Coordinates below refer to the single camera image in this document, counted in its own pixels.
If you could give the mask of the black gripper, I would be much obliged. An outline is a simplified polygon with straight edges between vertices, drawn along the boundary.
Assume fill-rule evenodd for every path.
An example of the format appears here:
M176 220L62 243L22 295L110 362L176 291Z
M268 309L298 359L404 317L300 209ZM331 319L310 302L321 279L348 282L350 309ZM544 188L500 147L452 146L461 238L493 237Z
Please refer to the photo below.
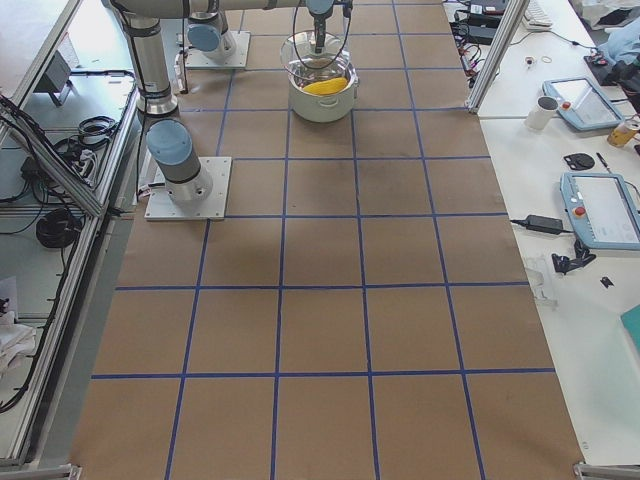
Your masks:
M325 49L325 37L326 37L326 15L322 14L313 14L314 19L314 34L316 38L315 44L315 53L320 54Z

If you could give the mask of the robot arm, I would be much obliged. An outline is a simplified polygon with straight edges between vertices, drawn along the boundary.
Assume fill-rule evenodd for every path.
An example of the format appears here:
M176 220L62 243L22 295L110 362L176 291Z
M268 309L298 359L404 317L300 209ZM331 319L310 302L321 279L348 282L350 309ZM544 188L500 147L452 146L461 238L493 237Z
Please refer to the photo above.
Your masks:
M138 110L145 115L161 118L178 111L176 96L172 93L164 47L161 40L162 19L188 19L200 13L217 15L226 10L273 10L304 6L313 18L316 40L314 52L320 54L327 37L326 21L336 6L343 15L351 16L351 1L111 1L109 5L119 17L128 42L134 75L141 99Z
M224 62L236 50L226 14L222 11L191 15L188 18L187 39L191 47L216 63Z

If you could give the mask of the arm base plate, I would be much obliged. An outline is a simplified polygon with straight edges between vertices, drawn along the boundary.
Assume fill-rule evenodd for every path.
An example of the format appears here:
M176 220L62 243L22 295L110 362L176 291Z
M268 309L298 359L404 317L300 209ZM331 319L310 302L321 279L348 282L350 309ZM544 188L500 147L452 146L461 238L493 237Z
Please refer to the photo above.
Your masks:
M227 31L216 38L215 50L202 50L210 41L188 36L189 50L186 68L192 70L243 70L248 60L251 34L249 31Z
M231 157L200 157L199 174L187 183L167 182L156 168L148 197L148 221L190 221L225 218L232 171Z

